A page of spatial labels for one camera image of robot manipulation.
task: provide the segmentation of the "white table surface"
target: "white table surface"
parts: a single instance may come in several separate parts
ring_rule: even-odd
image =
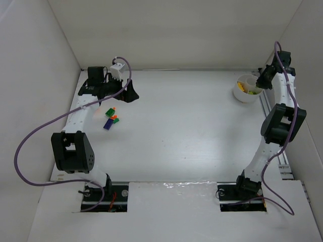
[[[216,183],[130,183],[128,212],[79,211],[82,183],[44,188],[28,242],[317,242],[321,241],[300,181],[268,184],[290,203],[291,216],[267,202],[267,212],[221,212]],[[266,189],[266,197],[278,199]]]
[[[86,130],[96,164],[114,182],[235,181],[259,146],[265,118],[260,101],[244,104],[233,96],[242,74],[249,73],[134,72],[140,98],[103,102]],[[72,108],[86,79],[82,72]],[[120,121],[106,131],[111,107]],[[281,178],[275,164],[267,176]],[[72,178],[54,167],[51,180]]]
[[[270,202],[267,212],[221,212],[217,184],[202,181],[235,181],[259,144],[260,103],[232,95],[240,74],[135,72],[140,99],[103,103],[87,131],[95,162],[114,181],[195,183],[130,183],[126,213],[79,213],[84,183],[45,187],[28,241],[321,241],[301,182],[281,180],[276,164],[265,178],[295,216]],[[82,73],[78,88],[85,79]],[[106,132],[104,113],[113,106],[121,121]]]

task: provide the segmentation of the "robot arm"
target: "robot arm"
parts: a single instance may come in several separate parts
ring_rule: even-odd
[[[96,182],[107,193],[110,192],[111,179],[108,174],[105,174],[99,168],[98,164],[95,164],[94,152],[85,134],[85,129],[90,125],[100,104],[84,105],[120,91],[122,89],[121,73],[124,69],[123,64],[116,63],[110,67],[111,72],[104,77],[103,67],[89,67],[88,79],[78,93],[76,107],[81,107],[81,109],[72,114],[60,133],[54,133],[51,137],[58,170],[75,173],[83,179]],[[115,99],[124,102],[132,102],[138,98],[138,94],[133,89],[132,81],[127,86],[127,90],[115,97]]]
[[[289,85],[293,96],[295,96],[295,70],[289,67],[290,53],[280,51],[279,56],[288,73]],[[266,66],[266,69],[258,78],[257,86],[264,89],[274,88],[276,105],[261,126],[261,142],[254,158],[237,178],[236,191],[243,196],[256,196],[261,188],[261,172],[269,158],[278,153],[284,145],[294,116],[294,103],[288,93],[286,79],[276,57],[274,57],[270,66]],[[296,124],[289,142],[295,138],[305,117],[306,111],[298,108]]]

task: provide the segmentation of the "blue block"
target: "blue block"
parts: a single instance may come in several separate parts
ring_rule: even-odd
[[[105,129],[105,130],[109,130],[110,128],[111,128],[111,126],[113,125],[113,119],[111,119],[111,118],[109,118],[107,121],[106,121],[106,123],[105,123],[105,125],[103,126],[103,128]]]

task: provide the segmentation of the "green lego brick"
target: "green lego brick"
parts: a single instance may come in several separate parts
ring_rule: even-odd
[[[113,114],[115,114],[115,110],[113,108],[110,108],[105,114],[108,117],[112,117]]]

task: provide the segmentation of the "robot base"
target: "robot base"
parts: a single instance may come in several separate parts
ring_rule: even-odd
[[[104,196],[103,201],[94,209],[87,212],[127,212],[128,207],[128,183],[113,183],[111,186],[111,192],[107,192]],[[99,188],[89,188],[85,187],[82,193],[83,201],[81,209],[87,209],[95,205],[99,199],[102,197],[102,191]],[[116,194],[116,198],[113,202],[113,206],[110,209],[111,201],[113,200],[113,195]]]
[[[266,204],[263,199],[254,200],[248,203],[232,205],[240,201],[246,201],[251,198],[259,197],[262,191],[258,194],[250,194],[239,192],[237,190],[237,183],[218,183],[218,190],[216,196],[220,201],[221,212],[250,212],[261,211],[266,212]]]

